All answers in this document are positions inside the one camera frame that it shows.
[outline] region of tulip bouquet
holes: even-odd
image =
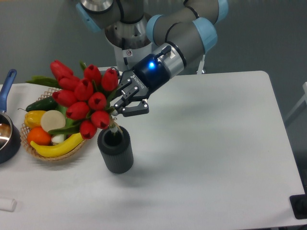
[[[97,129],[113,128],[118,125],[111,113],[110,106],[118,86],[118,72],[108,69],[102,76],[98,67],[88,67],[80,62],[83,69],[83,79],[74,76],[73,71],[58,60],[50,64],[55,78],[33,76],[27,83],[59,88],[52,93],[52,98],[67,108],[66,117],[73,120],[71,126],[51,130],[49,133],[74,134],[80,132],[83,139],[91,139]]]

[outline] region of wicker fruit basket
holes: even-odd
[[[38,98],[37,101],[42,100],[42,99],[47,98],[47,97],[50,97],[53,92],[56,92],[58,90],[59,89],[57,89],[57,88],[49,88],[47,91],[45,91],[44,94],[42,94]],[[59,160],[62,160],[62,159],[66,159],[66,158],[72,156],[73,154],[75,154],[83,146],[83,144],[86,142],[86,140],[83,140],[77,147],[75,147],[72,151],[68,152],[67,154],[65,154],[63,156],[50,157],[50,158],[49,157],[43,157],[43,156],[39,155],[37,153],[37,151],[31,145],[29,145],[29,143],[27,142],[27,137],[28,137],[29,132],[30,132],[30,128],[23,123],[22,127],[20,129],[21,145],[24,147],[24,149],[29,154],[31,154],[33,157],[40,159],[42,161],[59,161]]]

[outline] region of yellow banana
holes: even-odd
[[[83,138],[81,134],[75,133],[75,134],[72,134],[65,141],[57,145],[53,145],[53,146],[38,145],[34,141],[31,141],[30,145],[38,152],[39,155],[43,157],[59,157],[59,156],[63,156],[66,153],[72,151],[82,141],[83,141]]]

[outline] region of blue pan handle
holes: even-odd
[[[8,76],[5,79],[5,82],[0,91],[0,112],[6,112],[6,101],[9,95],[9,91],[11,86],[13,85],[14,79],[16,77],[17,71],[15,69],[11,69],[8,72]]]

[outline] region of red tulip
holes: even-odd
[[[96,85],[98,86],[101,81],[101,73],[97,66],[89,65],[83,72],[85,78],[89,79],[91,82],[92,80],[95,81]]]
[[[106,97],[103,93],[95,92],[88,100],[88,105],[94,110],[103,110],[106,106]]]
[[[52,62],[50,68],[56,79],[62,75],[73,75],[73,71],[58,60]]]
[[[73,91],[70,90],[60,90],[54,92],[52,93],[52,97],[58,104],[64,107],[69,107],[78,101]]]
[[[97,132],[97,127],[90,120],[82,121],[79,132],[83,139],[91,139]]]
[[[78,83],[74,93],[79,101],[87,101],[94,93],[93,84],[87,78],[83,78]]]
[[[90,107],[88,107],[85,102],[76,102],[68,107],[66,111],[66,117],[72,120],[81,120],[85,119],[86,115],[90,111]]]
[[[78,83],[80,82],[80,79],[73,75],[69,76],[62,75],[61,77],[58,78],[58,82],[60,87],[62,87],[63,89],[74,91],[74,89],[77,87]]]
[[[118,85],[117,72],[113,69],[107,69],[101,79],[101,85],[106,91],[113,91],[116,89]]]
[[[106,111],[96,111],[92,114],[91,121],[95,127],[106,129],[110,123],[110,116]]]

